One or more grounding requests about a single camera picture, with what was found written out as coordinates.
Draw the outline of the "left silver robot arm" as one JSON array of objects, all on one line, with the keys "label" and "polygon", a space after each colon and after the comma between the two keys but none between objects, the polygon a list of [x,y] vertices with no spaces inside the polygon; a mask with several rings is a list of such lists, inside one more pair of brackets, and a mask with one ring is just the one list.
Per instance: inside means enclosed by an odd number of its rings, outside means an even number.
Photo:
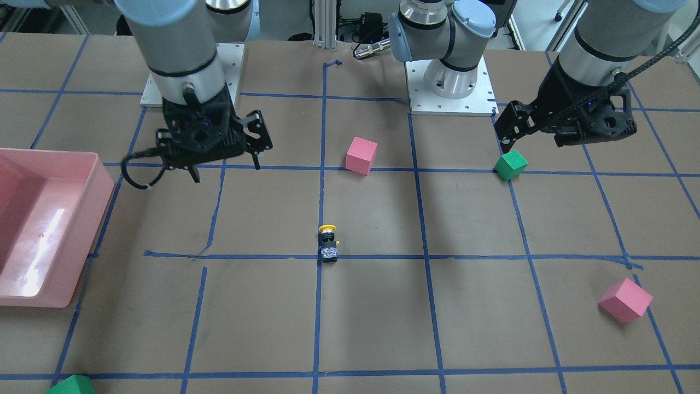
[{"label": "left silver robot arm", "polygon": [[[690,27],[644,64],[629,66],[684,1],[590,1],[530,104],[508,103],[495,122],[504,153],[538,131],[558,147],[617,141],[637,132],[627,82],[684,42]],[[446,99],[468,96],[478,63],[497,30],[497,16],[480,1],[402,1],[388,22],[393,56],[428,60],[428,90]]]}]

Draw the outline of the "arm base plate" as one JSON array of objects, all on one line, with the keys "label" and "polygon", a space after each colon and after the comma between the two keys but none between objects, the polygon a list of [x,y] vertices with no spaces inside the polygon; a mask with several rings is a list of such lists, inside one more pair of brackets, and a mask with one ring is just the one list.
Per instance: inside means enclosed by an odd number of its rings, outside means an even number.
[{"label": "arm base plate", "polygon": [[417,60],[404,65],[412,114],[498,114],[485,58],[481,57],[478,66],[468,72],[448,69],[440,60]]},{"label": "arm base plate", "polygon": [[[218,43],[218,64],[221,65],[221,75],[225,78],[226,88],[229,91],[230,101],[233,106],[238,104],[238,92],[243,68],[244,44],[243,43]],[[167,82],[166,77],[150,72],[147,82],[143,87],[140,105],[160,109],[162,107],[161,87],[166,90],[168,98],[172,98],[175,89],[174,82]]]}]

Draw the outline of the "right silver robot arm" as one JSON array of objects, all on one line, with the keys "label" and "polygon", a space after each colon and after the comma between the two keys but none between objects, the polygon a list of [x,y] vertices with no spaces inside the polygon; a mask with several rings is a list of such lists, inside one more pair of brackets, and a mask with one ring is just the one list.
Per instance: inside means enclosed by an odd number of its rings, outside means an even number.
[{"label": "right silver robot arm", "polygon": [[126,155],[120,163],[125,181],[131,160],[158,157],[160,174],[174,169],[200,181],[197,165],[242,154],[259,155],[273,147],[260,110],[240,117],[218,52],[217,38],[242,42],[255,35],[255,1],[108,1],[124,17],[162,97],[165,127],[155,147]]}]

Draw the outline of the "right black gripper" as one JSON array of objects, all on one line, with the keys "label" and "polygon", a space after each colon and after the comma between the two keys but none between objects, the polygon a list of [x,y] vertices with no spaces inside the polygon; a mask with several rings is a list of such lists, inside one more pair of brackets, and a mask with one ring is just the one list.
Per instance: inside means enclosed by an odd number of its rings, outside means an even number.
[{"label": "right black gripper", "polygon": [[250,154],[254,169],[261,169],[259,154],[273,143],[260,110],[238,117],[227,88],[205,102],[192,88],[182,93],[184,105],[162,101],[166,127],[156,133],[156,148],[165,168],[187,170],[200,183],[195,165]]}]

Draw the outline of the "green cube near left arm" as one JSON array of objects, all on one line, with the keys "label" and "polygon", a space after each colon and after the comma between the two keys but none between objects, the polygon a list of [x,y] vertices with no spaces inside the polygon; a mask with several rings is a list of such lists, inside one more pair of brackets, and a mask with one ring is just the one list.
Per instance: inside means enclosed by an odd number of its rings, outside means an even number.
[{"label": "green cube near left arm", "polygon": [[522,174],[527,166],[528,160],[518,150],[513,149],[507,154],[501,154],[493,169],[503,181],[510,181]]}]

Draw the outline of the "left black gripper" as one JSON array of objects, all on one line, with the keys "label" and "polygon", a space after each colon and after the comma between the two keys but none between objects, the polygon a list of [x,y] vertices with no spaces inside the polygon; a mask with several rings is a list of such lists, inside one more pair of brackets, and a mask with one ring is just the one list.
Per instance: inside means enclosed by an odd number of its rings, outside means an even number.
[{"label": "left black gripper", "polygon": [[618,141],[637,132],[632,98],[625,72],[612,83],[589,86],[565,73],[555,60],[539,88],[526,105],[511,101],[494,124],[504,153],[515,142],[537,131],[552,133],[558,147]]}]

